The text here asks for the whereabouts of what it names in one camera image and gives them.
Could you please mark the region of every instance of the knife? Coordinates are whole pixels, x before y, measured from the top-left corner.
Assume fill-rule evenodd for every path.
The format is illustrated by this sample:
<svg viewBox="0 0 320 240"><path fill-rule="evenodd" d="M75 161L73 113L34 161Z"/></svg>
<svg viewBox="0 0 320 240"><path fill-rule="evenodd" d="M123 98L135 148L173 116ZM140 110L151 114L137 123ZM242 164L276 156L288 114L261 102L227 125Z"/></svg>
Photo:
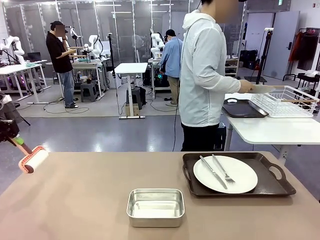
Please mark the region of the knife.
<svg viewBox="0 0 320 240"><path fill-rule="evenodd" d="M213 175L215 176L215 178L219 181L219 183L221 183L222 187L224 187L224 189L228 189L227 185L225 184L225 182L221 179L221 177L212 169L212 167L207 163L207 161L204 159L203 156L200 156L200 159L202 160L202 162L207 166L207 168L213 173Z"/></svg>
<svg viewBox="0 0 320 240"><path fill-rule="evenodd" d="M276 90L274 86L268 85L253 85L251 90L248 92L249 94L268 94Z"/></svg>

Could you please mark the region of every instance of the blue shirt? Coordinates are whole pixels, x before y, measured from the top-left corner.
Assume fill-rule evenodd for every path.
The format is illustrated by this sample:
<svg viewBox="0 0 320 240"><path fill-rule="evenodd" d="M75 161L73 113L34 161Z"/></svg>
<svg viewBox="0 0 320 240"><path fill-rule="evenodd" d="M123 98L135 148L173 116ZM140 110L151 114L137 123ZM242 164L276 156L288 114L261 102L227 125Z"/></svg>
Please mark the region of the blue shirt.
<svg viewBox="0 0 320 240"><path fill-rule="evenodd" d="M168 41L163 49L160 65L166 61L165 64L165 75L172 78L180 77L180 59L182 54L183 42L174 36Z"/></svg>

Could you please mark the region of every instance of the plate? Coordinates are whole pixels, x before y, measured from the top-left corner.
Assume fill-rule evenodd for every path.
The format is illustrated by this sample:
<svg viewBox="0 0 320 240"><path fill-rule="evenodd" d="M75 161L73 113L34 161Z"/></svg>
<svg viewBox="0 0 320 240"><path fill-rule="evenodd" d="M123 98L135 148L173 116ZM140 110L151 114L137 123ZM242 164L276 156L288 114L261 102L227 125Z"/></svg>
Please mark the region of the plate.
<svg viewBox="0 0 320 240"><path fill-rule="evenodd" d="M225 194L243 194L251 191L257 186L258 176L256 172L243 161L228 156L216 155L216 158L224 167L228 175L235 181L235 183L230 184L226 182L225 174L214 162L212 156L207 156L204 159L221 177L226 184L227 189L224 189L221 183L215 178L212 172L201 160L197 161L193 167L194 175L200 183L212 190Z"/></svg>
<svg viewBox="0 0 320 240"><path fill-rule="evenodd" d="M249 94L268 94L276 90L273 86L267 85L253 85L253 88L248 92Z"/></svg>

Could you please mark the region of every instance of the black tray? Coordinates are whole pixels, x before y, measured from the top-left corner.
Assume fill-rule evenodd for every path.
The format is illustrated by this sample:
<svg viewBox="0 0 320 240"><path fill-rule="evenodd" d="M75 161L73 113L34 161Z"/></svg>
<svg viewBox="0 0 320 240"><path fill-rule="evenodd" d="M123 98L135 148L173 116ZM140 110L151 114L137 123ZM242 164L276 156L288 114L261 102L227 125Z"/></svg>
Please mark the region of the black tray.
<svg viewBox="0 0 320 240"><path fill-rule="evenodd" d="M247 99L228 98L223 103L223 109L232 118L261 119L269 115L269 113Z"/></svg>
<svg viewBox="0 0 320 240"><path fill-rule="evenodd" d="M248 164L257 174L257 186L246 193L229 194L214 191L200 183L194 174L194 165L203 157L211 156L211 153L187 153L183 155L183 173L187 180L189 191L196 198L221 198L221 197L286 197L296 193L296 189L287 181L284 170L271 163L264 155L258 152L215 152L216 156L227 156L238 159ZM281 179L270 171L270 167L277 168L281 173Z"/></svg>

